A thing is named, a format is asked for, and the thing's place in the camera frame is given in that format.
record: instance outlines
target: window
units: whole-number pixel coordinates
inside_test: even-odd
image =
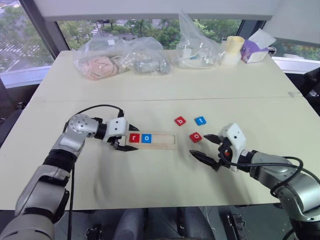
[[[241,20],[233,19],[194,19],[203,34],[221,42],[223,37],[234,36]],[[118,36],[131,40],[141,37],[154,37],[164,49],[175,49],[180,40],[180,27],[177,19],[107,19],[96,21],[60,21],[59,27],[70,49],[79,49],[94,36]]]
[[[53,57],[19,1],[0,2],[0,73],[51,65]]]
[[[286,43],[281,40],[277,40],[274,44],[272,44],[272,46],[276,48],[276,53],[274,55],[275,57],[293,57],[320,61],[320,47]]]

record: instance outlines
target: black cable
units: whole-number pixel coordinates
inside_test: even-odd
[[[290,231],[288,231],[288,232],[284,235],[284,237],[282,238],[282,240],[288,240],[289,237],[291,236],[291,234],[293,234],[293,233],[294,233],[294,229],[291,228]]]
[[[71,240],[71,234],[72,234],[72,211],[74,207],[74,190],[75,190],[75,167],[73,166],[72,175],[71,175],[71,194],[70,194],[70,207],[69,207],[69,216],[68,216],[67,240]]]
[[[274,196],[275,198],[277,198],[277,194],[275,194],[275,191],[280,188],[281,186],[287,184],[288,182],[290,182],[292,179],[294,179],[295,177],[298,176],[298,174],[301,172],[301,170],[304,168],[304,162],[295,156],[284,156],[283,158],[285,159],[293,159],[293,160],[297,160],[299,162],[299,167],[297,168],[297,170],[294,172],[294,174],[292,174],[290,177],[288,177],[287,179],[279,182],[278,184],[276,184],[275,186],[273,186],[273,188],[271,188],[270,190],[270,194],[272,196]]]
[[[301,166],[299,165],[299,166],[296,166],[296,165],[293,165],[293,164],[288,164],[288,163],[277,163],[277,162],[270,162],[270,163],[234,163],[234,162],[230,162],[230,161],[228,161],[225,157],[224,157],[224,155],[223,154],[220,154],[219,155],[220,156],[220,159],[223,161],[223,162],[225,162],[227,165],[231,165],[231,166],[235,166],[235,167],[266,167],[266,166],[282,166],[282,167],[289,167],[289,168],[295,168],[295,169],[299,169]],[[292,158],[292,159],[299,159],[299,158],[297,158],[297,157],[284,157],[284,158],[288,158],[288,159],[290,159],[290,158]],[[316,176],[316,175],[314,175],[311,171],[309,171],[309,170],[307,170],[307,169],[305,169],[305,168],[301,168],[301,170],[299,171],[299,172],[305,172],[305,173],[307,173],[307,174],[309,174],[318,184],[320,184],[320,179]]]
[[[120,107],[114,106],[114,105],[109,105],[109,104],[99,104],[99,105],[90,106],[90,107],[87,107],[87,108],[77,112],[76,114],[81,114],[81,113],[88,111],[90,109],[99,108],[99,107],[110,107],[110,108],[118,109],[119,110],[119,113],[117,116],[118,118],[121,118],[125,115],[124,111]],[[69,120],[64,125],[63,133],[66,131],[66,129],[68,127]],[[73,206],[74,206],[74,189],[75,189],[75,167],[73,166],[72,175],[71,175],[71,193],[70,193],[70,207],[69,207],[69,216],[68,216],[67,240],[71,240],[71,234],[72,234],[72,212],[73,212]]]
[[[224,161],[227,165],[235,166],[235,167],[267,167],[267,166],[282,166],[282,167],[291,167],[291,168],[298,168],[296,165],[288,164],[288,163],[279,163],[279,162],[268,162],[268,163],[234,163],[231,161],[228,161],[224,157],[221,157],[220,159]]]
[[[304,168],[302,168],[302,171],[309,174],[311,177],[313,177],[314,180],[316,180],[318,184],[320,184],[320,179],[316,175],[314,175],[312,172]]]
[[[88,111],[90,109],[94,109],[94,108],[99,108],[99,107],[110,107],[110,108],[114,108],[114,109],[118,109],[119,110],[119,113],[120,112],[124,112],[120,107],[118,106],[114,106],[114,105],[109,105],[109,104],[99,104],[99,105],[94,105],[94,106],[90,106],[90,107],[87,107],[79,112],[77,112],[76,114],[82,114],[83,112],[85,111]]]
[[[118,118],[121,118],[123,117],[125,114],[124,114],[124,111],[118,107],[118,106],[114,106],[114,105],[110,105],[110,104],[99,104],[99,105],[94,105],[94,106],[90,106],[90,107],[87,107],[79,112],[77,112],[76,114],[82,114],[83,112],[85,111],[88,111],[90,109],[94,109],[94,108],[99,108],[99,107],[110,107],[110,108],[114,108],[114,109],[118,109],[119,110],[119,113],[118,113]],[[68,124],[69,124],[69,120],[64,124],[64,127],[63,127],[63,133],[66,131],[67,127],[68,127]]]

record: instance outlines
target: tree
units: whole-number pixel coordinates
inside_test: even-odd
[[[103,29],[106,33],[110,33],[113,36],[117,36],[119,34],[128,34],[131,32],[131,28],[127,26],[113,26],[113,29],[111,29],[111,26],[107,25]]]
[[[235,19],[199,19],[194,22],[207,38],[217,43],[224,37],[235,36],[241,24],[241,20]]]
[[[152,19],[132,19],[128,20],[125,25],[131,27],[131,32],[138,38],[147,37],[147,32],[152,29]]]
[[[62,21],[59,27],[70,49],[78,50],[93,37],[90,21]]]
[[[117,22],[117,19],[109,19],[109,23],[110,23],[110,26],[111,26],[111,30],[114,29],[114,24]]]
[[[178,20],[162,19],[159,23],[161,29],[157,29],[152,35],[164,49],[175,49],[180,41],[180,26]]]
[[[25,59],[34,67],[53,63],[52,56],[21,7],[5,8],[0,18],[0,29],[0,48],[5,48],[7,44],[14,45],[15,49],[20,50],[10,52],[16,60]],[[11,67],[11,63],[11,56],[1,56],[0,71]]]
[[[272,44],[272,46],[276,48],[275,56],[278,57],[283,57],[284,54],[293,54],[305,59],[320,61],[319,47],[302,46],[279,40]]]

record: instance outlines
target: silver robot arm segment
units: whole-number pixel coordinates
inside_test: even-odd
[[[255,152],[250,163],[285,163],[286,158]],[[250,176],[269,189],[293,175],[295,168],[287,166],[251,167]],[[288,183],[275,190],[298,240],[320,238],[320,184],[312,177],[299,173]]]
[[[0,240],[53,240],[53,223],[64,213],[70,195],[65,186],[86,138],[107,142],[112,137],[124,136],[126,129],[124,117],[106,124],[85,114],[71,117],[66,131],[22,191],[15,206],[16,218],[5,227]]]

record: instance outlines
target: blue letter tile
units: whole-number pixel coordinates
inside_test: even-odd
[[[151,143],[151,139],[152,139],[152,135],[151,134],[142,134],[141,142],[143,144],[150,144]]]
[[[203,116],[197,117],[197,118],[195,119],[195,122],[196,122],[196,124],[197,124],[198,126],[207,123],[206,120],[205,120],[205,118],[204,118]]]

